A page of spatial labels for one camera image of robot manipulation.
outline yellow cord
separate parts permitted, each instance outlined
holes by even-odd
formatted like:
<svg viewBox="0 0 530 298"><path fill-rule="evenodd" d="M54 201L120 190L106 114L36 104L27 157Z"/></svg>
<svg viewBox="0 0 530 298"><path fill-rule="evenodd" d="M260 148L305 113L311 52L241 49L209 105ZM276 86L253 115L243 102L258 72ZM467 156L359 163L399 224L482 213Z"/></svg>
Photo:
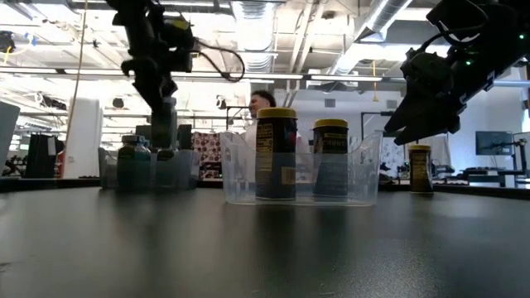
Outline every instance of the yellow cord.
<svg viewBox="0 0 530 298"><path fill-rule="evenodd" d="M7 48L6 54L3 57L3 64L4 66L7 65L7 59L9 59L9 51L11 50L11 46Z"/></svg>
<svg viewBox="0 0 530 298"><path fill-rule="evenodd" d="M375 77L375 60L372 63L372 69L373 69L373 76ZM377 82L373 82L373 101L374 102L379 101L377 92L378 92L378 84Z"/></svg>
<svg viewBox="0 0 530 298"><path fill-rule="evenodd" d="M66 128L66 142L65 142L65 149L63 150L63 154L65 157L65 160L63 161L66 165L68 161L68 155L66 155L66 149L68 147L68 138L70 137L70 130L72 127L72 116L74 113L75 108L75 100L77 99L77 92L80 87L80 76L81 76L81 66L83 65L83 45L84 45L84 30L86 27L86 12L89 10L89 0L84 0L84 11L83 11L83 26L81 30L81 43L80 43L80 49L79 49L79 64L77 65L77 75L75 77L75 88L74 88L74 96L70 100L70 112L68 113L68 127ZM63 172L61 173L61 178L64 175L64 169L65 166L63 166Z"/></svg>
<svg viewBox="0 0 530 298"><path fill-rule="evenodd" d="M11 50L11 47L9 46L7 48L7 53L0 53L0 54L3 54L3 65L7 65L7 61L9 60L9 57L11 56L15 56L15 55L20 55L20 54L23 54L25 51L27 51L27 49L30 48L31 46L31 43L33 42L32 38L29 39L30 41L27 43L27 47L25 49L22 49L18 52L15 52L15 53L10 53L9 51Z"/></svg>

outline white column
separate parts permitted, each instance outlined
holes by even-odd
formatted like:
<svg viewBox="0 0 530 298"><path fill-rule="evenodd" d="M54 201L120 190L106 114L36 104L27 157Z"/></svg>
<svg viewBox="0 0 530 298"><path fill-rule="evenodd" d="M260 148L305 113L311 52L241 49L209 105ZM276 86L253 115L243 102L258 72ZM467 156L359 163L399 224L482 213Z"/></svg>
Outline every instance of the white column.
<svg viewBox="0 0 530 298"><path fill-rule="evenodd" d="M77 98L70 111L70 135L66 141L63 178L99 176L98 148L103 129L104 106L99 99Z"/></svg>

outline plastic container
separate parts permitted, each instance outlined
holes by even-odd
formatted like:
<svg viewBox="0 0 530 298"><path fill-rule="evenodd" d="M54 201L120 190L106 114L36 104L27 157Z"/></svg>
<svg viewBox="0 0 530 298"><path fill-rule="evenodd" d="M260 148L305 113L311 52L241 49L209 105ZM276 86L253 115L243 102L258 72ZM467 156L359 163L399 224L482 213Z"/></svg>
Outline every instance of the plastic container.
<svg viewBox="0 0 530 298"><path fill-rule="evenodd" d="M256 198L296 197L296 111L262 108L256 127Z"/></svg>
<svg viewBox="0 0 530 298"><path fill-rule="evenodd" d="M118 184L122 189L142 189L149 185L151 153L142 136L123 136L118 150Z"/></svg>
<svg viewBox="0 0 530 298"><path fill-rule="evenodd" d="M348 123L341 119L317 120L313 140L313 193L348 195Z"/></svg>
<svg viewBox="0 0 530 298"><path fill-rule="evenodd" d="M417 194L432 194L431 147L411 145L408 148L410 160L410 191Z"/></svg>
<svg viewBox="0 0 530 298"><path fill-rule="evenodd" d="M226 201L232 204L302 204L302 205L347 205L370 206L376 203L379 179L379 154L381 152L382 133L366 137L359 147L347 154L348 194L344 196L322 196L313 194L313 176L307 180L296 179L296 198L294 200L262 200L256 198L256 183L250 171L256 152L250 148L238 134L223 132L220 134L223 187ZM296 154L297 160L311 161L312 154ZM323 158L335 155L323 154ZM282 158L277 153L275 158ZM296 165L296 176L301 176L305 165Z"/></svg>
<svg viewBox="0 0 530 298"><path fill-rule="evenodd" d="M172 148L161 149L157 153L157 168L155 183L157 187L175 187L178 177L176 172L171 171L177 167L176 151Z"/></svg>
<svg viewBox="0 0 530 298"><path fill-rule="evenodd" d="M103 148L98 149L99 154L99 179L101 187L104 189L122 189L118 183L118 160L105 151ZM162 171L165 171L168 176L177 177L173 181L172 186L165 186L164 188L172 188L175 190L190 190L197 186L199 180L199 166L200 153L192 150L181 150L177 152L167 164L162 163ZM131 161L129 166L134 168L147 168L149 173L156 173L157 168L161 163L157 161L157 154L151 154L148 161ZM142 182L144 185L142 189L138 190L155 190L160 188L157 186L152 174L145 177L146 181Z"/></svg>

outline man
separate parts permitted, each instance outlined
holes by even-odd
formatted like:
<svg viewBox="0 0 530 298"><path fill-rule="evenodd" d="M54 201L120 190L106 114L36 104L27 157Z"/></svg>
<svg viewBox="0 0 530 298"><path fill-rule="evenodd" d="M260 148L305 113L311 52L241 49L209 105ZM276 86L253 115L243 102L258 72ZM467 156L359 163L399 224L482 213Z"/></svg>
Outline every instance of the man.
<svg viewBox="0 0 530 298"><path fill-rule="evenodd" d="M256 150L256 132L258 129L258 120L257 115L258 111L262 108L275 108L276 107L276 99L272 94L270 94L266 90L258 90L254 91L252 93L252 97L250 99L250 105L248 106L250 109L250 115L252 116L253 123L249 127L247 127L247 131L243 133L244 141L247 143L247 146L250 148ZM296 153L310 153L309 149L309 142L300 135L300 133L296 133ZM253 174L253 160L254 156L250 156L249 159L252 162L247 163L249 166L249 172L251 175ZM309 156L301 155L296 157L296 163L298 165L304 165L306 167L307 171L311 169L311 159Z"/></svg>

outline table surface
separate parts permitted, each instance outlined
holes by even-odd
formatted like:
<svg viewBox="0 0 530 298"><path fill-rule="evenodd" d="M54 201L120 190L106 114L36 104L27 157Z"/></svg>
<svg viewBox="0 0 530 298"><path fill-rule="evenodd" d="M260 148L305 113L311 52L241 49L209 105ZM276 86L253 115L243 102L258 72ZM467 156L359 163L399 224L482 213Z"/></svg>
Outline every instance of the table surface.
<svg viewBox="0 0 530 298"><path fill-rule="evenodd" d="M442 193L373 208L0 194L0 297L529 297L529 210Z"/></svg>

